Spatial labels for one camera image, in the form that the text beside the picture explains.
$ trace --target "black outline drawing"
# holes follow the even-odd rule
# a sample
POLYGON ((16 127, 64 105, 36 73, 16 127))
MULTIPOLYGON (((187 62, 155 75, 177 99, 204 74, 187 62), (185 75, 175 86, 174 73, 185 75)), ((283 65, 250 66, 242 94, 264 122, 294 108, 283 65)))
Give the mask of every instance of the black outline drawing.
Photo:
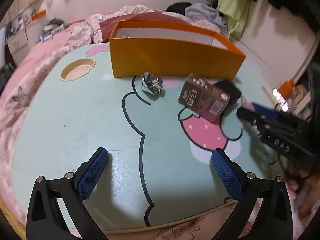
MULTIPOLYGON (((125 108, 125 99, 129 96, 129 95, 136 95, 137 98, 139 98, 139 100, 141 100, 143 103, 147 104, 148 106, 151 106, 151 103, 144 100, 137 92, 136 88, 135 88, 135 85, 134 85, 134 81, 136 80, 136 77, 133 77, 132 79, 132 90, 133 92, 129 92, 127 93, 123 98, 122 98, 122 110, 123 110, 123 113, 124 113, 124 116, 125 118, 127 119, 128 123, 130 124, 130 126, 132 127, 132 129, 135 130, 136 133, 138 133, 140 136, 141 136, 141 140, 140 140, 140 146, 139 146, 139 174, 140 174, 140 180, 141 180, 141 185, 142 185, 142 189, 143 189, 143 193, 149 203, 149 206, 144 214, 144 222, 146 224, 147 227, 151 227, 151 224, 149 222, 149 214, 152 210, 152 208, 155 206, 155 204, 153 203, 150 195, 149 195, 149 192, 148 192, 148 189, 147 189, 147 185, 146 185, 146 182, 145 182, 145 179, 144 179, 144 173, 143 173, 143 144, 144 144, 144 139, 146 137, 146 135, 141 132, 133 123, 132 121, 130 120, 129 118, 129 115, 127 113, 127 110, 125 108)), ((189 138, 190 141, 192 141, 195 145, 197 145, 199 148, 201 149, 204 149, 206 151, 214 151, 215 149, 207 149, 207 148, 204 148, 204 147, 201 147, 199 146, 198 144, 196 144, 188 135, 188 133, 186 132, 186 130, 184 129, 183 127, 183 124, 182 124, 182 121, 184 120, 187 120, 189 118, 191 118, 192 116, 196 117, 196 118, 200 118, 200 115, 199 116, 196 116, 194 114, 191 114, 189 117, 185 118, 185 119, 180 119, 180 116, 181 116, 181 113, 183 112, 183 110, 185 110, 187 107, 185 106, 178 114, 178 121, 180 121, 180 125, 184 131, 184 133, 187 135, 187 137, 189 138)), ((222 120, 222 117, 223 117, 223 114, 220 118, 220 130, 221 130, 221 133, 223 134, 223 136, 225 136, 225 134, 223 133, 222 131, 222 128, 221 128, 221 120, 222 120)), ((243 128, 241 129, 241 133, 240 133, 240 136, 238 136, 236 139, 230 139, 228 138, 227 136, 225 136, 225 138, 227 139, 226 141, 226 144, 225 146, 223 147, 223 150, 225 150, 225 148, 227 147, 227 144, 228 144, 228 141, 237 141, 241 138, 242 136, 242 133, 243 133, 243 128)))
MULTIPOLYGON (((185 120, 190 119, 190 118, 193 117, 193 116, 196 117, 196 118, 200 118, 201 115, 196 116, 196 115, 194 115, 194 114, 191 114, 191 115, 189 115, 187 118, 181 119, 180 116, 181 116, 182 112, 183 112, 186 108, 187 108, 187 107, 185 106, 185 107, 179 112, 179 114, 178 114, 178 121, 180 121, 181 127, 182 127, 183 131, 185 132, 186 136, 189 138, 189 140, 190 140, 194 145, 198 146, 199 148, 201 148, 201 149, 203 149, 203 150, 206 150, 206 151, 211 151, 211 152, 214 151, 215 149, 208 149, 208 148, 204 148, 203 146, 198 145, 198 144, 197 144, 196 142, 194 142, 194 141, 192 140, 192 138, 188 135, 188 133, 187 133, 187 131, 185 130, 182 122, 185 121, 185 120)), ((222 130, 222 126, 221 126, 221 125, 222 125, 222 118, 223 118, 224 113, 225 113, 225 112, 222 112, 221 117, 220 117, 220 122, 219 122, 220 131, 221 131, 222 135, 227 139, 226 144, 224 145, 224 147, 223 147, 222 150, 225 150, 225 149, 226 149, 229 141, 238 141, 238 140, 240 140, 240 138, 242 137, 242 134, 243 134, 243 128, 241 128, 240 135, 239 135, 237 138, 234 138, 234 139, 228 138, 228 137, 224 134, 224 132, 223 132, 223 130, 222 130)))
POLYGON ((134 81, 135 81, 136 77, 133 77, 132 79, 132 89, 133 92, 130 92, 128 94, 126 94, 123 98, 122 98, 122 110, 124 113, 125 118, 127 119, 128 123, 130 124, 130 126, 135 130, 136 133, 138 133, 141 136, 141 140, 140 140, 140 147, 139 147, 139 173, 140 173, 140 180, 141 180, 141 185, 142 185, 142 189, 143 189, 143 193, 149 203, 149 207, 147 208, 145 214, 144 214, 144 222, 146 224, 147 227, 151 227, 151 224, 149 223, 149 214, 151 212, 151 209, 155 206, 155 204, 153 203, 153 201, 151 200, 151 197, 149 195, 149 192, 147 190, 147 185, 146 182, 144 180, 144 174, 143 174, 143 165, 142 165, 142 154, 143 154, 143 143, 144 143, 144 138, 146 137, 146 135, 141 132, 138 128, 135 127, 135 125, 132 123, 132 121, 129 118, 129 115, 127 113, 127 110, 125 109, 125 99, 129 96, 129 95, 136 95, 137 98, 139 98, 143 103, 147 104, 148 106, 151 106, 151 103, 149 103, 148 101, 144 100, 138 93, 137 90, 134 86, 134 81))

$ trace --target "pink blanket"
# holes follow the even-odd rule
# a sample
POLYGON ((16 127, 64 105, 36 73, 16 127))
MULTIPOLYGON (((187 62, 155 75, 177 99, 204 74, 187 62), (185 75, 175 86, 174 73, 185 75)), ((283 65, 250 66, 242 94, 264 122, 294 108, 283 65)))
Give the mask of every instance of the pink blanket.
MULTIPOLYGON (((26 225, 26 214, 20 207, 12 185, 12 163, 16 139, 28 110, 31 99, 49 71, 65 54, 87 44, 100 43, 102 34, 99 23, 111 17, 138 12, 154 12, 143 5, 125 6, 109 15, 96 14, 85 22, 78 22, 56 34, 52 41, 34 46, 25 60, 12 75, 0 98, 0 197, 22 225, 26 225)), ((182 15, 164 13, 191 23, 192 25, 217 30, 217 26, 206 20, 193 22, 182 15)), ((198 219, 178 226, 155 229, 140 233, 109 235, 110 239, 211 239, 230 215, 234 205, 223 207, 198 219)), ((259 210, 257 204, 252 217, 243 231, 247 234, 259 210)), ((302 231, 295 224, 297 238, 302 231)))

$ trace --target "dark clothing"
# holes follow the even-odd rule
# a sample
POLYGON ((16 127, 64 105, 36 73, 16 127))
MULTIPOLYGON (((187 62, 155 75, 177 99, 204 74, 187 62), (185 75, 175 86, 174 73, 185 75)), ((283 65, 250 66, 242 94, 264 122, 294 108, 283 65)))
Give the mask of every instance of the dark clothing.
POLYGON ((184 15, 184 10, 191 6, 189 2, 177 2, 167 8, 167 12, 175 12, 184 15))

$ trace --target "round table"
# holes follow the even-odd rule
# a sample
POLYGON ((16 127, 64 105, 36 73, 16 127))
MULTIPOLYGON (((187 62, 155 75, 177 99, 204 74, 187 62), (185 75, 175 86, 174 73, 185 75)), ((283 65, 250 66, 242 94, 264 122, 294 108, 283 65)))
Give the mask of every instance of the round table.
MULTIPOLYGON (((69 63, 107 45, 65 55, 33 98, 13 163, 14 190, 25 212, 38 176, 62 178, 98 147, 106 148, 110 159, 84 205, 103 230, 162 225, 224 204, 228 193, 210 165, 216 148, 225 149, 245 172, 269 176, 261 145, 236 117, 240 100, 221 127, 218 120, 209 123, 177 102, 185 78, 163 77, 165 95, 155 97, 141 90, 141 77, 113 78, 110 52, 103 48, 90 56, 96 65, 88 74, 60 79, 69 63)), ((234 82, 247 101, 270 105, 260 89, 264 80, 247 60, 234 82)), ((62 200, 59 205, 74 228, 62 200)))

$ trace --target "yellow-green towel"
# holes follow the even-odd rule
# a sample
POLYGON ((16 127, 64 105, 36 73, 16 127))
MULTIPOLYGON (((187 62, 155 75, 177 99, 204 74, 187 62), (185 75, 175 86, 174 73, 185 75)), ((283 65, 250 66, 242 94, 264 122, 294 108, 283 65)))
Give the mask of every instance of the yellow-green towel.
POLYGON ((219 0, 217 11, 228 17, 229 35, 239 39, 247 22, 250 0, 219 0))

